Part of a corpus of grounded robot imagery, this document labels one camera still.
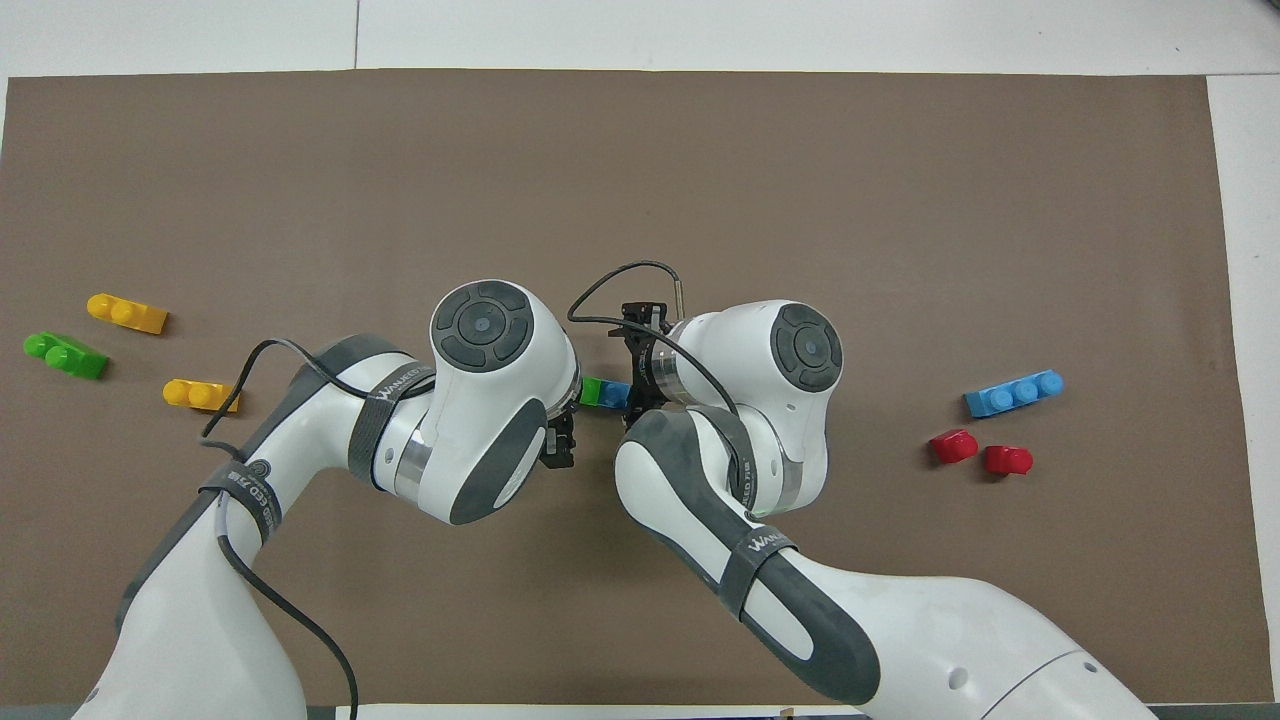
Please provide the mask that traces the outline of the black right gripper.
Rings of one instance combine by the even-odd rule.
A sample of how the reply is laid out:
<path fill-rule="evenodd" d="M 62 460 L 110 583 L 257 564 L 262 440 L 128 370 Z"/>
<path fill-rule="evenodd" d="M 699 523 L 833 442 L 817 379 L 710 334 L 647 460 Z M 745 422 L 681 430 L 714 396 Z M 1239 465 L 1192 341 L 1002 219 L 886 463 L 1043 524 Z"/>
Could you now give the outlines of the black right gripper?
<path fill-rule="evenodd" d="M 649 410 L 663 406 L 663 393 L 652 372 L 652 354 L 655 338 L 669 333 L 668 304 L 657 301 L 626 302 L 621 306 L 621 319 L 644 327 L 630 325 L 620 329 L 620 336 L 631 354 L 632 380 L 623 414 L 623 425 L 630 430 Z"/>

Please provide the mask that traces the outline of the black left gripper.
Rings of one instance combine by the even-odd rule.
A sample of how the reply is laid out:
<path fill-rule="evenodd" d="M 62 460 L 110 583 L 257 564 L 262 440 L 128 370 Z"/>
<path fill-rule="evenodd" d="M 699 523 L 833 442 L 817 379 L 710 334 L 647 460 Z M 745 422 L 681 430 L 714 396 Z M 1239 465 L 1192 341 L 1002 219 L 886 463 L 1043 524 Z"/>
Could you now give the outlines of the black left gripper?
<path fill-rule="evenodd" d="M 547 425 L 545 443 L 540 454 L 540 462 L 549 469 L 566 469 L 575 465 L 573 448 L 573 415 L 580 407 L 577 397 L 570 397 L 563 402 L 559 420 L 549 420 Z"/>

